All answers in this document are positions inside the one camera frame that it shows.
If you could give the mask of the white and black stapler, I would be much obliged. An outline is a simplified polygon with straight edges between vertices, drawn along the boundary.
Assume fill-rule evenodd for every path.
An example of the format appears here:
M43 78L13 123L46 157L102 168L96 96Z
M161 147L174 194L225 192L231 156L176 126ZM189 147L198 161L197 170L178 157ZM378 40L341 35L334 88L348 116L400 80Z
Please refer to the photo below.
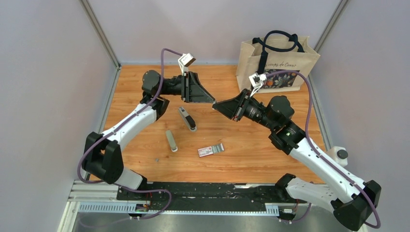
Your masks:
M178 112L184 120L185 124L187 125L188 129L192 132L197 131L197 126L194 119L182 106L178 108Z

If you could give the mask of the red white staple box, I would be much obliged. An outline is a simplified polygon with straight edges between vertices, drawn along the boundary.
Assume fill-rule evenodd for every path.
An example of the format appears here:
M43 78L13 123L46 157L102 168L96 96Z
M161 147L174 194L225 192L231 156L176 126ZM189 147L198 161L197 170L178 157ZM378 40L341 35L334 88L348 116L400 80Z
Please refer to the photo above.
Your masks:
M222 143L198 149L200 158L225 151Z

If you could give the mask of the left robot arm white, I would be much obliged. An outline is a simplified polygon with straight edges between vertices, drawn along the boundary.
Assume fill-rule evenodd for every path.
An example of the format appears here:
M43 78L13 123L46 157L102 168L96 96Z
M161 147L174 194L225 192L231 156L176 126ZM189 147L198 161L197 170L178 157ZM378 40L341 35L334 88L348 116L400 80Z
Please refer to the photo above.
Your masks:
M169 101L163 95L180 95L182 101L187 103L216 101L201 85L195 72L163 78L157 71L149 70L142 80L143 97L137 107L103 133L91 132L86 138L85 152L79 162L79 170L98 177L99 182L129 189L129 194L138 201L147 196L148 188L143 184L146 178L124 166L122 150L165 113Z

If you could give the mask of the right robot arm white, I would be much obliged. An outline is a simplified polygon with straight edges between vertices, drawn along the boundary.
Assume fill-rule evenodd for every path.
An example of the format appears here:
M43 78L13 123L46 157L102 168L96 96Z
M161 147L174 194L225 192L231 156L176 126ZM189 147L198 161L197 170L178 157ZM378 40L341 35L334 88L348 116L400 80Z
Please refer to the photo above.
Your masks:
M217 102L212 107L231 120L246 117L270 129L269 139L276 149L305 164L325 182L315 185L285 174L277 182L278 200L286 203L293 198L312 203L331 212L351 231L356 232L366 224L379 203L381 186L347 171L318 148L307 132L292 122L294 109L286 96L274 96L268 105L263 105L244 89L235 98Z

